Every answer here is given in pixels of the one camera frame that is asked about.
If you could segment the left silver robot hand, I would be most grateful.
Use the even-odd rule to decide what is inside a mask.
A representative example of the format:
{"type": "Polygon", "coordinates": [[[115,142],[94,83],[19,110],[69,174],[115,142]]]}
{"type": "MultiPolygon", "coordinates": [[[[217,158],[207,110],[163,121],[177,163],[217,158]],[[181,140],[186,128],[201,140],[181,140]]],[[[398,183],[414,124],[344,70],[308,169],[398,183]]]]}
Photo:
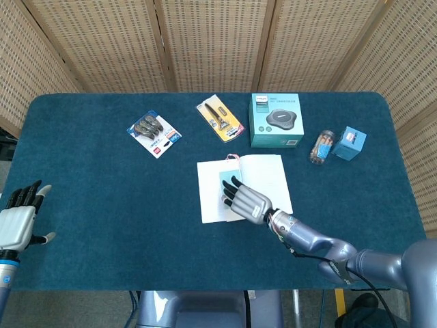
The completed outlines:
{"type": "Polygon", "coordinates": [[[51,190],[50,184],[38,190],[42,181],[37,180],[32,185],[15,190],[1,211],[1,251],[20,253],[29,245],[45,245],[55,237],[55,232],[45,236],[36,236],[33,227],[39,209],[51,190]]]}

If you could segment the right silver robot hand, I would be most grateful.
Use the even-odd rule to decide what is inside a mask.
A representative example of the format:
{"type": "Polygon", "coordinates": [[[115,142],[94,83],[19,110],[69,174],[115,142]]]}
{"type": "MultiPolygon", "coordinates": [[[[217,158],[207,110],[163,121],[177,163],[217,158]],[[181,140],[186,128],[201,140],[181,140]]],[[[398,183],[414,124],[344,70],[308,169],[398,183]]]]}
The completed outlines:
{"type": "Polygon", "coordinates": [[[242,218],[261,225],[276,210],[268,197],[240,182],[235,176],[231,182],[222,180],[223,203],[242,218]]]}

